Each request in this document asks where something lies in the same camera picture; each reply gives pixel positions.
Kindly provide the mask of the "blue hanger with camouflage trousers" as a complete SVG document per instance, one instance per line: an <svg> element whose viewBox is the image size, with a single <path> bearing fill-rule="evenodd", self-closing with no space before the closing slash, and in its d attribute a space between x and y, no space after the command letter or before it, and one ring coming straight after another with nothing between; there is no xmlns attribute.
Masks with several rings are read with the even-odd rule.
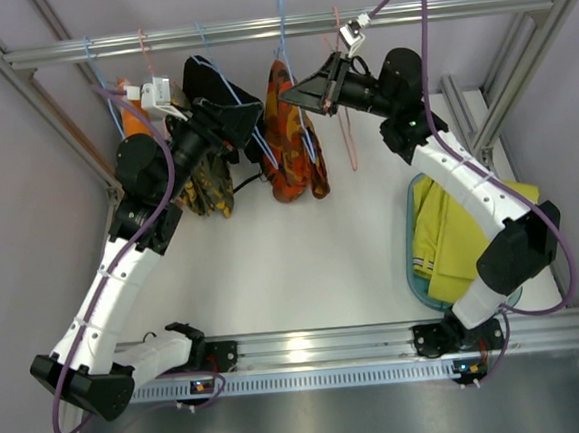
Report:
<svg viewBox="0 0 579 433"><path fill-rule="evenodd" d="M275 58L277 60L282 61L285 64L287 69L287 77L291 84L294 86L296 84L295 76L292 74L292 65L289 60L289 55L287 51L287 38L286 38L286 13L285 13L285 6L284 0L275 0L276 1L276 13L278 14L279 18L279 44L275 50ZM300 106L293 105L293 108L296 110L296 114L298 115L299 125L302 129L301 140L303 142L303 146L305 152L307 152L307 156L309 161L312 164L316 163L317 160L317 152L315 151L313 140L311 139L308 126L305 124L305 117Z"/></svg>

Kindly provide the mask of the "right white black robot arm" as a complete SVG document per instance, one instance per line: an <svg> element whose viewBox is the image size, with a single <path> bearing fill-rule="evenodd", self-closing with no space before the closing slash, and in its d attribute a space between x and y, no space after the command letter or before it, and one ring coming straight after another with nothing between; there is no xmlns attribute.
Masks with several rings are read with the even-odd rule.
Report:
<svg viewBox="0 0 579 433"><path fill-rule="evenodd" d="M499 348L494 317L555 259L560 212L549 201L535 205L517 194L458 146L446 122L430 109L423 61L415 51L391 50L379 75L356 71L359 60L334 52L279 99L321 115L343 106L381 117L380 134L390 151L470 214L489 242L477 259L477 275L441 320L414 327L415 349L435 359L476 349L479 342Z"/></svg>

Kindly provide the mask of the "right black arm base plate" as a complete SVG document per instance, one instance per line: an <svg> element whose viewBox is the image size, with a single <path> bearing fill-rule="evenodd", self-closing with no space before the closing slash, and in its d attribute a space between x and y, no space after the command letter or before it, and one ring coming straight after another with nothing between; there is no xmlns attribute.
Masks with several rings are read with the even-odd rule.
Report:
<svg viewBox="0 0 579 433"><path fill-rule="evenodd" d="M504 345L503 330L495 319L489 319L472 330L458 322L440 321L412 328L415 349L420 357L435 359L449 353L499 350Z"/></svg>

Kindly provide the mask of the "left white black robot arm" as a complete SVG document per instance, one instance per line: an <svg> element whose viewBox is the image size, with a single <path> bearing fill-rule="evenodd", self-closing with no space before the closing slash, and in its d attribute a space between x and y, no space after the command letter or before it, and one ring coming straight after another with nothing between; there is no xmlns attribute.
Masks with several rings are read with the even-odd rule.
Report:
<svg viewBox="0 0 579 433"><path fill-rule="evenodd" d="M117 348L141 287L163 258L180 222L175 204L197 165L213 152L249 141L263 110L260 101L215 104L197 98L158 130L135 133L117 148L116 176L124 195L116 208L95 278L68 330L31 375L56 402L114 421L133 393L174 369L205 367L205 335L173 322L147 342Z"/></svg>

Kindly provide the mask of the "orange red camouflage trousers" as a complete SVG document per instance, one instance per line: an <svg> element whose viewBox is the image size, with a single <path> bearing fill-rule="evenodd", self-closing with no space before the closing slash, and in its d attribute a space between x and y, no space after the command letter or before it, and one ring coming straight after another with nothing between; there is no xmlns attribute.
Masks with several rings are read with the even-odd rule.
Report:
<svg viewBox="0 0 579 433"><path fill-rule="evenodd" d="M273 196L289 204L310 189L313 197L324 199L331 189L316 129L306 113L280 101L282 92L292 87L286 64L274 60L268 77L263 138L276 166L265 157L262 167Z"/></svg>

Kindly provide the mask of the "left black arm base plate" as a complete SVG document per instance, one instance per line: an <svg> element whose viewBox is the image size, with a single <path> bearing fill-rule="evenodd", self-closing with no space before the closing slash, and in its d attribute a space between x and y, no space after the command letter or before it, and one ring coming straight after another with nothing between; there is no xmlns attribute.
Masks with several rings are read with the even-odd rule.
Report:
<svg viewBox="0 0 579 433"><path fill-rule="evenodd" d="M187 362L180 366L182 371L209 371L229 373L238 361L238 343L236 340L199 341L191 346Z"/></svg>

